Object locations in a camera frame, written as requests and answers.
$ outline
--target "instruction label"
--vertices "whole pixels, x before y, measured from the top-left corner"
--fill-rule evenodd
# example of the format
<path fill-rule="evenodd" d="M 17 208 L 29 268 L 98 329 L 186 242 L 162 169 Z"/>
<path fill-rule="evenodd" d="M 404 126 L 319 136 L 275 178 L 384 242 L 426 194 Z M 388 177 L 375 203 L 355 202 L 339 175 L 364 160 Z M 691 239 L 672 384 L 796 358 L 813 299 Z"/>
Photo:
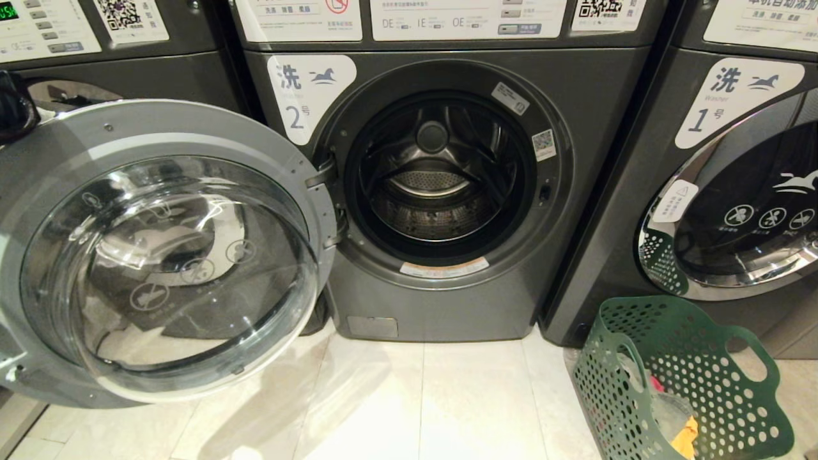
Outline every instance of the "instruction label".
<path fill-rule="evenodd" d="M 571 29 L 582 31 L 633 32 L 648 0 L 579 0 Z"/>
<path fill-rule="evenodd" d="M 818 1 L 719 2 L 704 32 L 709 42 L 818 52 Z"/>
<path fill-rule="evenodd" d="M 14 1 L 0 8 L 0 63 L 102 51 L 77 0 Z"/>
<path fill-rule="evenodd" d="M 659 206 L 656 207 L 653 221 L 656 223 L 679 222 L 685 215 L 687 206 L 699 193 L 699 187 L 694 183 L 679 179 L 665 192 Z"/>
<path fill-rule="evenodd" d="M 355 63 L 344 55 L 271 56 L 267 71 L 287 137 L 299 146 L 307 145 L 326 111 L 357 76 Z"/>
<path fill-rule="evenodd" d="M 235 0 L 248 42 L 358 42 L 360 0 Z"/>
<path fill-rule="evenodd" d="M 450 267 L 424 267 L 423 265 L 404 263 L 401 273 L 418 278 L 447 279 L 464 277 L 472 273 L 485 270 L 491 265 L 485 257 L 466 262 L 465 264 L 452 265 Z"/>
<path fill-rule="evenodd" d="M 114 45 L 170 40 L 156 0 L 138 2 L 95 1 Z"/>
<path fill-rule="evenodd" d="M 376 41 L 557 38 L 567 0 L 370 0 Z"/>
<path fill-rule="evenodd" d="M 804 67 L 780 61 L 728 57 L 708 73 L 685 121 L 676 146 L 691 148 L 764 102 L 795 88 Z"/>

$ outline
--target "door hinge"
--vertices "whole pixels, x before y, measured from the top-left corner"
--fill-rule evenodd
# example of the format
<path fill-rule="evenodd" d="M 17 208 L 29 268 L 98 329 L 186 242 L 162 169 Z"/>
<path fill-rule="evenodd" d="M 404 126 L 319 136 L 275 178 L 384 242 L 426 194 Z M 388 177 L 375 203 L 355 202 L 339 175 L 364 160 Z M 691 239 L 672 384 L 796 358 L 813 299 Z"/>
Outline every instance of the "door hinge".
<path fill-rule="evenodd" d="M 307 188 L 317 187 L 321 184 L 326 184 L 338 177 L 338 168 L 336 168 L 335 157 L 330 156 L 321 166 L 318 167 L 318 174 L 307 179 L 305 182 Z"/>
<path fill-rule="evenodd" d="M 347 212 L 345 210 L 337 210 L 335 212 L 335 220 L 338 222 L 338 231 L 332 238 L 327 238 L 324 241 L 324 247 L 337 246 L 341 240 L 347 237 L 349 231 L 349 221 L 347 220 Z"/>

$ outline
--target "yellow cloth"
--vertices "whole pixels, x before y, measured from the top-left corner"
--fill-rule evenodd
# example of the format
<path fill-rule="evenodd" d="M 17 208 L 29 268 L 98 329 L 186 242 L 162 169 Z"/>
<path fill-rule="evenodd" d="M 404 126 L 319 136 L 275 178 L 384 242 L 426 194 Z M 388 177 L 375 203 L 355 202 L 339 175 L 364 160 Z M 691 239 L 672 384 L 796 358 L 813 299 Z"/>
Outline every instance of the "yellow cloth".
<path fill-rule="evenodd" d="M 693 456 L 695 455 L 693 450 L 693 441 L 698 435 L 699 424 L 696 423 L 696 420 L 692 417 L 688 418 L 685 427 L 681 429 L 670 445 L 673 446 L 673 448 L 680 453 L 682 457 L 687 458 L 687 460 L 693 460 Z"/>

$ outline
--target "open washer door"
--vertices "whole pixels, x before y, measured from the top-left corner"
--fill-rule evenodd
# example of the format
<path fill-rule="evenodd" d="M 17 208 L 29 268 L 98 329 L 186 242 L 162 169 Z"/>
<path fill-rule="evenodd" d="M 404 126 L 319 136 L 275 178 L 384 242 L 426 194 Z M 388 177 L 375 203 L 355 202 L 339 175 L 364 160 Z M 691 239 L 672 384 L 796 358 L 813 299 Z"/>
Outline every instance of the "open washer door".
<path fill-rule="evenodd" d="M 271 129 L 184 101 L 74 110 L 3 147 L 0 384 L 105 407 L 260 370 L 332 265 L 321 182 Z"/>

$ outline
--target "digital display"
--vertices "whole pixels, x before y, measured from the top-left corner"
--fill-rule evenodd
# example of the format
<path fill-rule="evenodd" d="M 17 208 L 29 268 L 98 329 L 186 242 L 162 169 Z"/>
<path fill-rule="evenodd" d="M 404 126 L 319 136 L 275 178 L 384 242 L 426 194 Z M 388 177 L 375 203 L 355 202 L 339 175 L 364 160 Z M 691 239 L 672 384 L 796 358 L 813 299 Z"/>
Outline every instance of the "digital display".
<path fill-rule="evenodd" d="M 17 10 L 11 2 L 0 2 L 0 20 L 17 19 Z"/>

